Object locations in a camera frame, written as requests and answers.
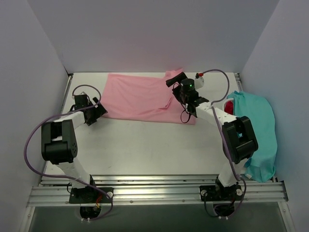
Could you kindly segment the pink t shirt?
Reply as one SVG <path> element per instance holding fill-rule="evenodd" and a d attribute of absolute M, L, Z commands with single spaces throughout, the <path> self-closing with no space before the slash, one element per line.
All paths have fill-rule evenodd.
<path fill-rule="evenodd" d="M 194 117 L 183 111 L 181 104 L 166 86 L 166 80 L 180 74 L 182 69 L 167 71 L 161 78 L 109 73 L 101 104 L 108 111 L 105 117 L 145 122 L 194 125 Z"/>

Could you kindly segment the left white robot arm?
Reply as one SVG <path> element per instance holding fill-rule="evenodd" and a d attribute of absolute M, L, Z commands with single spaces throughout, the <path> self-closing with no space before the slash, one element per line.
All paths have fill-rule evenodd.
<path fill-rule="evenodd" d="M 41 126 L 41 152 L 45 161 L 60 168 L 65 176 L 72 177 L 73 190 L 80 190 L 80 197 L 87 203 L 97 198 L 97 189 L 92 176 L 82 167 L 77 158 L 78 145 L 75 129 L 97 122 L 108 111 L 94 97 L 90 100 L 85 93 L 74 96 L 75 104 L 70 114 Z"/>

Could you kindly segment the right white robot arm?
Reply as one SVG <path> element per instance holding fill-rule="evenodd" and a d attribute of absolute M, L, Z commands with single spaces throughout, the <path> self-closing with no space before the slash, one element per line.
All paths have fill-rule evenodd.
<path fill-rule="evenodd" d="M 227 80 L 225 95 L 214 101 L 209 101 L 199 96 L 198 89 L 204 86 L 203 75 L 210 72 L 223 74 Z M 196 73 L 194 79 L 188 78 L 181 72 L 175 77 L 166 80 L 167 87 L 177 85 L 172 89 L 172 94 L 181 104 L 188 117 L 203 119 L 217 126 L 220 133 L 223 152 L 228 160 L 228 168 L 224 167 L 218 176 L 219 184 L 215 186 L 214 193 L 219 199 L 226 199 L 232 193 L 231 186 L 240 181 L 240 163 L 247 161 L 258 150 L 258 142 L 252 123 L 246 116 L 237 117 L 214 106 L 223 101 L 230 89 L 227 74 L 219 69 L 210 69 Z"/>

